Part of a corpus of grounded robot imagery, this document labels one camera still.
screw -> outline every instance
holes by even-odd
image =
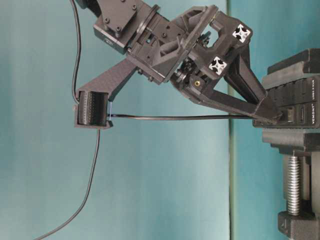
[[[200,81],[195,81],[195,82],[194,82],[194,85],[195,85],[196,87],[200,87],[201,82],[200,82]]]

